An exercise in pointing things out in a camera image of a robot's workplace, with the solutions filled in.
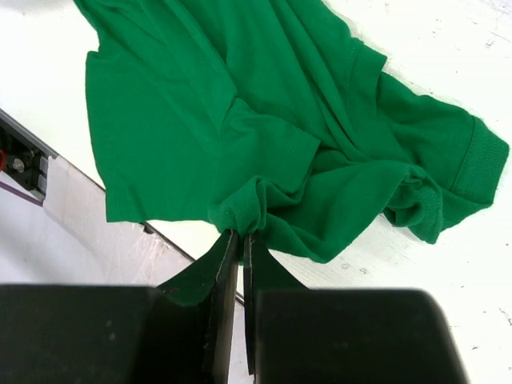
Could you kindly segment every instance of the green t-shirt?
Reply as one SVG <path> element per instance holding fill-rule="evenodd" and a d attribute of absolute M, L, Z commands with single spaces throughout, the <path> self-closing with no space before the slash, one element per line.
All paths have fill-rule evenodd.
<path fill-rule="evenodd" d="M 383 212 L 435 242 L 508 146 L 417 96 L 321 0 L 75 0 L 110 221 L 205 220 L 328 262 Z"/>

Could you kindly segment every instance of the machine part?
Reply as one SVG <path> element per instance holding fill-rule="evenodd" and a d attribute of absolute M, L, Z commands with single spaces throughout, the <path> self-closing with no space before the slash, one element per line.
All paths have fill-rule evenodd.
<path fill-rule="evenodd" d="M 425 292 L 265 291 L 257 302 L 256 384 L 466 382 Z"/>
<path fill-rule="evenodd" d="M 308 291 L 299 280 L 272 256 L 258 234 L 244 241 L 243 285 L 246 312 L 246 349 L 249 374 L 254 373 L 256 358 L 256 301 L 267 290 Z"/>
<path fill-rule="evenodd" d="M 0 148 L 0 172 L 2 172 L 3 169 L 6 167 L 6 163 L 7 163 L 7 154 L 2 148 Z"/>
<path fill-rule="evenodd" d="M 47 145 L 0 110 L 0 150 L 5 153 L 3 172 L 36 197 L 44 197 L 47 158 L 55 156 Z"/>
<path fill-rule="evenodd" d="M 23 161 L 19 158 L 15 158 L 13 160 L 13 170 L 16 170 L 19 173 L 22 173 L 25 171 L 25 164 Z"/>
<path fill-rule="evenodd" d="M 25 194 L 16 188 L 13 188 L 12 186 L 5 184 L 4 182 L 0 182 L 0 189 L 6 190 L 7 192 L 22 198 L 23 200 L 27 202 L 31 202 L 32 204 L 35 204 L 36 206 L 42 206 L 42 200 L 39 200 L 37 198 L 34 198 L 32 196 L 29 196 L 28 194 Z"/>
<path fill-rule="evenodd" d="M 257 384 L 466 382 L 429 295 L 308 290 L 231 230 L 157 289 L 0 286 L 2 382 L 226 383 L 241 255 Z"/>

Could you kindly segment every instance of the white table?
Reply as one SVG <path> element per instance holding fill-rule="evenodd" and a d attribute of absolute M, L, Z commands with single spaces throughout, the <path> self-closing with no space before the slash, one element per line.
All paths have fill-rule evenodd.
<path fill-rule="evenodd" d="M 390 57 L 386 71 L 419 93 L 465 107 L 512 143 L 512 3 L 328 3 L 355 35 Z M 97 46 L 71 0 L 0 0 L 0 108 L 101 185 L 84 91 L 86 53 Z M 328 264 L 274 255 L 311 287 L 429 291 L 445 311 L 471 381 L 512 382 L 511 224 L 508 162 L 494 206 L 445 231 L 435 246 L 379 217 Z M 218 236 L 202 222 L 153 225 L 193 257 Z"/>

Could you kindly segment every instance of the purple cable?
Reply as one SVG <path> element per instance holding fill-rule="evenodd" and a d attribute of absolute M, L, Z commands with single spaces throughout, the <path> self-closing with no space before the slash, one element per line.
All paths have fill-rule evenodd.
<path fill-rule="evenodd" d="M 40 202 L 36 198 L 32 198 L 31 196 L 24 194 L 20 190 L 17 190 L 16 188 L 13 188 L 12 186 L 5 184 L 4 182 L 0 182 L 0 189 L 6 190 L 7 192 L 11 192 L 12 194 L 18 196 L 19 198 L 22 198 L 23 200 L 31 202 L 32 204 L 35 204 L 36 206 L 42 206 L 42 202 Z"/>

